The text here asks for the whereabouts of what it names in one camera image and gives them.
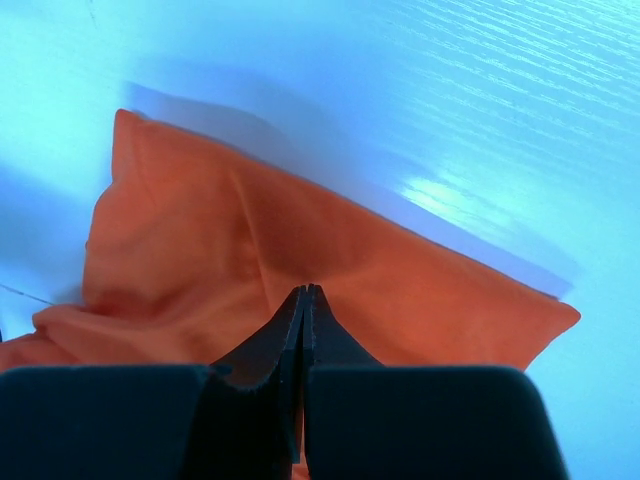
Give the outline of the orange t shirt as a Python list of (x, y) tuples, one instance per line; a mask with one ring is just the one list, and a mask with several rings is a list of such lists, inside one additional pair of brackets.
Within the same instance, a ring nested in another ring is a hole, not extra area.
[[(525, 374), (579, 313), (465, 255), (235, 149), (120, 110), (81, 305), (55, 305), (1, 346), (21, 367), (211, 364), (296, 288), (390, 367)], [(305, 455), (303, 320), (300, 459)]]

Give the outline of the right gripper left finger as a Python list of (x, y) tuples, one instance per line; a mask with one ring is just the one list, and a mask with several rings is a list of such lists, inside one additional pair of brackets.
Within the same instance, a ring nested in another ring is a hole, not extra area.
[(1, 376), (5, 479), (287, 479), (300, 459), (306, 291), (211, 364)]

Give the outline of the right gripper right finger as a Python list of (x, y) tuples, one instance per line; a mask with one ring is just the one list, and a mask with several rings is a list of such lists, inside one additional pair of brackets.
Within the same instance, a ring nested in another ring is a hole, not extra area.
[(310, 285), (304, 433), (314, 479), (564, 479), (542, 398), (499, 366), (390, 367)]

